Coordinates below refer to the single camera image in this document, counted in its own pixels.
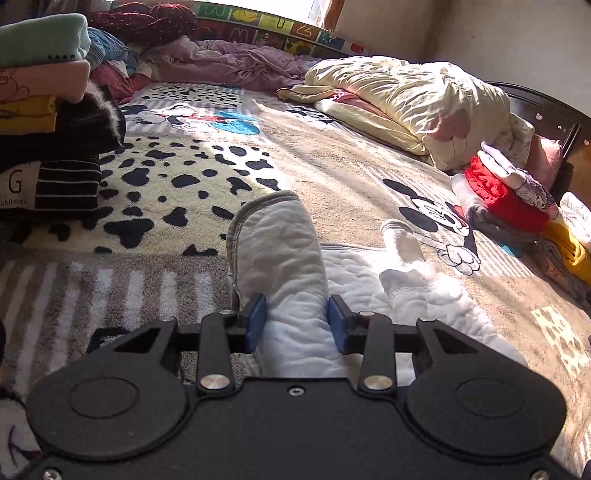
folded clothes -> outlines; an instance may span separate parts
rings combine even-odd
[[[591,252],[591,212],[572,192],[560,199],[560,213],[564,224],[587,252]]]
[[[33,161],[0,173],[0,218],[77,219],[96,213],[98,155]]]
[[[513,228],[500,218],[492,215],[484,200],[474,193],[463,173],[458,173],[452,177],[452,190],[470,226],[481,231],[489,238],[513,247],[531,245],[540,239],[537,233],[524,232]]]
[[[0,103],[35,95],[54,95],[78,103],[86,91],[89,74],[86,60],[0,70]]]
[[[472,158],[464,174],[490,213],[514,228],[539,233],[548,223],[545,213],[517,198],[515,192],[496,178],[478,157]]]
[[[57,113],[0,118],[0,135],[50,134],[56,130],[56,120]]]
[[[516,168],[499,150],[482,142],[478,158],[482,164],[501,182],[515,191],[515,194],[528,205],[537,208],[555,220],[558,206],[550,192],[526,171]]]
[[[0,103],[0,118],[13,116],[44,116],[56,113],[54,95],[35,95],[26,100]]]
[[[0,27],[0,68],[83,60],[90,48],[86,17],[60,14]]]
[[[530,255],[546,277],[556,282],[575,300],[586,300],[591,287],[565,268],[556,245],[549,240],[541,239],[536,242],[535,248],[530,251]]]
[[[566,270],[591,286],[591,257],[568,227],[550,222],[541,235],[556,245]]]
[[[122,146],[125,118],[106,86],[88,83],[79,103],[63,102],[52,134],[0,137],[0,172],[19,163],[64,160],[110,152]]]
[[[109,32],[125,43],[149,47],[166,45],[197,29],[197,17],[183,5],[140,3],[121,5],[110,12],[96,12],[91,27]]]
[[[56,129],[56,119],[53,95],[0,103],[0,135],[49,134]]]

black striped clothing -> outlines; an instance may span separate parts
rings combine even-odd
[[[0,217],[85,218],[99,208],[98,187],[101,178],[98,155],[79,160],[43,161],[36,181],[35,208],[0,208]],[[3,197],[8,186],[0,186]]]

purple bedsheet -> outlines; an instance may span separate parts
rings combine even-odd
[[[306,72],[320,62],[273,47],[224,40],[192,42],[186,36],[152,48],[142,59],[156,65],[152,77],[156,82],[235,85],[272,92],[304,83]]]

fuzzy blanket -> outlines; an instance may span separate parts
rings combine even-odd
[[[26,397],[49,372],[151,319],[193,323],[229,304],[226,234],[241,205],[295,191],[322,242],[383,247],[411,226],[425,259],[455,276],[530,368],[569,405],[561,460],[591,456],[583,306],[522,251],[473,231],[451,179],[314,108],[240,88],[154,84],[123,107],[125,145],[102,155],[96,222],[0,228],[1,383]],[[235,359],[238,377],[253,364]],[[194,358],[182,375],[194,377]]]

blanket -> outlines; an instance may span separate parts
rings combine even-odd
[[[465,165],[480,142],[495,145],[520,167],[527,161],[533,127],[509,114],[509,97],[460,67],[411,64],[389,57],[323,60],[305,85],[280,90],[283,100],[314,103],[328,115],[416,155],[440,170]],[[331,97],[344,89],[379,108],[389,119]]]
[[[48,372],[151,319],[188,324],[228,307],[232,219],[242,203],[289,189],[321,243],[360,245],[364,258],[384,248],[383,221],[408,224],[425,262],[457,280],[457,298],[463,286],[528,366],[561,389],[569,405],[561,461],[582,471],[591,457],[584,304],[548,283],[527,254],[475,231],[450,177],[311,106],[237,87],[155,83],[122,111],[124,146],[100,156],[103,216],[0,223],[0,318],[12,325],[2,384],[26,398]],[[332,263],[353,265],[346,252]],[[188,382],[194,361],[183,358]],[[239,379],[261,369],[240,356],[233,366]]]
[[[224,40],[192,42],[187,36],[149,50],[142,59],[155,67],[152,79],[157,82],[236,85],[269,92],[301,83],[319,62],[273,47]]]

